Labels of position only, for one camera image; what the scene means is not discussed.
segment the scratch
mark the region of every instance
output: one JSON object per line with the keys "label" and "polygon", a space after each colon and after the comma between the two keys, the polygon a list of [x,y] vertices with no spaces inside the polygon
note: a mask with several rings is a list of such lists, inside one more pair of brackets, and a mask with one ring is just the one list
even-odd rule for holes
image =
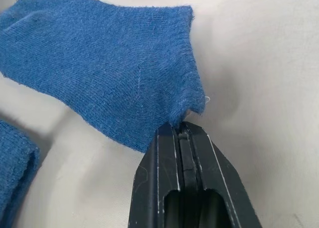
{"label": "scratch", "polygon": [[169,186],[170,186],[170,188],[172,189],[172,188],[173,188],[173,185],[171,184],[171,181],[170,181],[168,172],[167,172],[167,170],[166,170],[165,164],[162,164],[162,167],[164,168],[165,174],[166,174],[167,179],[168,179],[168,181],[169,181]]}
{"label": "scratch", "polygon": [[297,223],[302,227],[305,228],[303,223],[300,221],[299,217],[297,216],[296,213],[293,214],[293,217],[296,219]]}
{"label": "scratch", "polygon": [[237,216],[236,209],[235,209],[235,207],[234,207],[233,200],[231,199],[231,196],[230,196],[230,193],[229,193],[229,190],[228,190],[228,187],[227,187],[226,181],[225,181],[224,174],[223,174],[223,172],[222,172],[222,170],[221,170],[221,168],[220,168],[220,164],[219,164],[219,161],[218,161],[218,158],[217,158],[216,152],[215,152],[215,148],[214,148],[213,144],[211,143],[211,140],[210,140],[209,135],[207,135],[207,136],[208,136],[208,138],[209,138],[211,148],[213,149],[213,152],[214,152],[214,155],[215,155],[216,162],[217,162],[217,164],[218,164],[218,168],[219,168],[219,171],[220,171],[221,177],[222,177],[222,179],[223,179],[223,181],[224,181],[224,185],[225,185],[225,188],[226,188],[226,191],[227,191],[227,194],[228,194],[229,200],[230,200],[230,204],[231,204],[231,206],[232,206],[232,208],[233,208],[233,211],[234,211],[234,214],[235,214],[235,217],[236,217],[237,224],[238,224],[239,228],[242,228],[242,227],[241,227],[241,224],[240,224],[240,222],[239,222],[238,216]]}
{"label": "scratch", "polygon": [[136,193],[138,191],[138,189],[140,188],[140,186],[146,182],[148,182],[149,180],[149,172],[146,170],[145,167],[142,167],[141,165],[139,165],[139,167],[143,168],[146,171],[146,179],[142,182],[139,183],[139,185],[134,189],[134,193]]}

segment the blue sock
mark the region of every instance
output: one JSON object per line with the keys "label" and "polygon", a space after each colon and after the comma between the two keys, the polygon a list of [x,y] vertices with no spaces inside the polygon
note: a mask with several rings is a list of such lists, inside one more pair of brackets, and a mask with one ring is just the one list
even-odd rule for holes
{"label": "blue sock", "polygon": [[145,152],[159,126],[204,110],[191,21],[189,6],[18,0],[0,15],[0,71]]}
{"label": "blue sock", "polygon": [[39,150],[0,120],[0,227],[10,228],[39,164]]}

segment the knit fabric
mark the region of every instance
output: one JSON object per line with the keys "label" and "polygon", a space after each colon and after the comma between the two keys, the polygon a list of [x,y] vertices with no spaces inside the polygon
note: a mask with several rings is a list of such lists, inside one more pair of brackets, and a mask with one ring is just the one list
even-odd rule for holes
{"label": "knit fabric", "polygon": [[10,228],[39,164],[39,150],[0,120],[0,227]]}
{"label": "knit fabric", "polygon": [[0,15],[0,71],[145,152],[160,125],[204,110],[191,21],[189,6],[18,0]]}

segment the white table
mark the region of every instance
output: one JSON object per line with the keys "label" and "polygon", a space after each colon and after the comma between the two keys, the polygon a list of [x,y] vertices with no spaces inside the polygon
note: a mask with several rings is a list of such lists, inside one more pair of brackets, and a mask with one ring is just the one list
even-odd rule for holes
{"label": "white table", "polygon": [[[319,0],[102,1],[193,5],[191,43],[211,101],[189,120],[235,166],[263,227],[319,227]],[[126,226],[142,154],[3,78],[0,114],[51,149],[16,227]]]}

